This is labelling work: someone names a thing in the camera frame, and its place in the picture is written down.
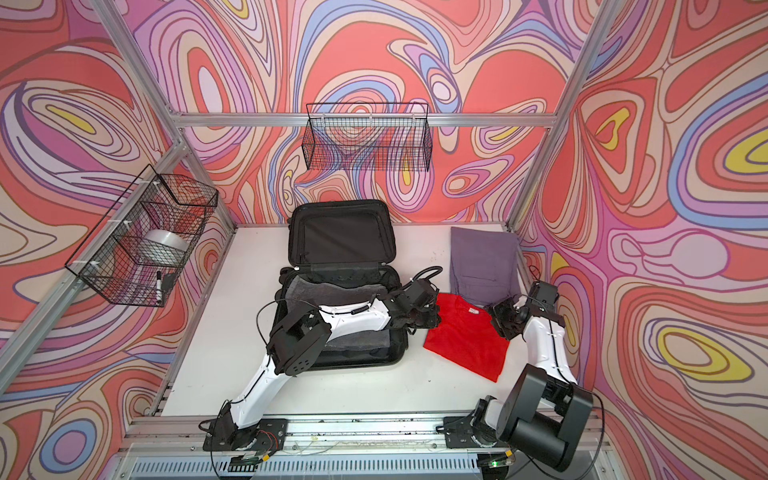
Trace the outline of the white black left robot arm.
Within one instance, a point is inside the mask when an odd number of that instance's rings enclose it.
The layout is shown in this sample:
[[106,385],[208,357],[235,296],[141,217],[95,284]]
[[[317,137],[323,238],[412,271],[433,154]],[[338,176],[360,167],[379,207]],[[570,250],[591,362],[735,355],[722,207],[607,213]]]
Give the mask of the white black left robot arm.
[[292,377],[309,370],[326,345],[360,332],[434,329],[440,323],[439,289],[428,277],[366,302],[341,306],[306,301],[273,327],[265,356],[243,391],[229,402],[229,419],[237,430],[259,423],[267,407]]

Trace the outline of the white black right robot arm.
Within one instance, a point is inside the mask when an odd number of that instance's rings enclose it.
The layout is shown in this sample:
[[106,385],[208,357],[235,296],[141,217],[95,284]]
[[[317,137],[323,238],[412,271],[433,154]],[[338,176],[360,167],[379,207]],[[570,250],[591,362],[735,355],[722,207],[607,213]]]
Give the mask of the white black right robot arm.
[[489,308],[491,324],[506,340],[521,337],[527,363],[507,399],[491,396],[482,421],[497,441],[551,469],[571,464],[594,405],[567,365],[566,323],[556,308],[558,288],[535,281]]

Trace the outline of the black white suitcase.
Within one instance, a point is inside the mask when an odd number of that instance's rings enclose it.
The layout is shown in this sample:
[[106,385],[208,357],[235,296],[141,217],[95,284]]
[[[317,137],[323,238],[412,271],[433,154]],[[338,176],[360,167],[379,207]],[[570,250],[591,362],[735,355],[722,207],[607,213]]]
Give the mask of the black white suitcase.
[[[298,206],[289,222],[288,261],[280,271],[273,323],[297,307],[365,302],[401,286],[391,266],[396,240],[381,200],[315,202]],[[408,347],[403,329],[366,331],[332,340],[314,371],[383,367]]]

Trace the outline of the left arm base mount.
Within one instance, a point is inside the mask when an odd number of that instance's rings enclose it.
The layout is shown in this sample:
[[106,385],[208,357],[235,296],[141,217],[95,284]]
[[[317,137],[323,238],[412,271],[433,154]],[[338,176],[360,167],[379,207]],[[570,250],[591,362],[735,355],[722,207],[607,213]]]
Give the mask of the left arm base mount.
[[205,451],[250,451],[260,454],[274,454],[283,449],[288,420],[265,418],[254,426],[236,429],[229,417],[206,419],[198,429],[206,434]]

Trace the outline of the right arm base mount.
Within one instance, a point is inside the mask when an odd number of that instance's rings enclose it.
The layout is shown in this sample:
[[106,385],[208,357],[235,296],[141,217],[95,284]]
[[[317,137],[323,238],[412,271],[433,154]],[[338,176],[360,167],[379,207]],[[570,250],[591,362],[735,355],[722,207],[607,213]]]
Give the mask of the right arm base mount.
[[496,432],[485,423],[475,424],[471,415],[447,416],[435,428],[443,436],[449,449],[506,448],[507,444],[496,437]]

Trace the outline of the red shirt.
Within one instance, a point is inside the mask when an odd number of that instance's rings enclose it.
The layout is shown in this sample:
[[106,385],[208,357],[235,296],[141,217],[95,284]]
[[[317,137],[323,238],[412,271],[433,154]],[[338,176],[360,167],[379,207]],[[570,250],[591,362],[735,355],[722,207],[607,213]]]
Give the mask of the red shirt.
[[455,294],[437,298],[441,322],[427,333],[423,347],[486,379],[497,382],[509,341],[498,335],[490,314]]

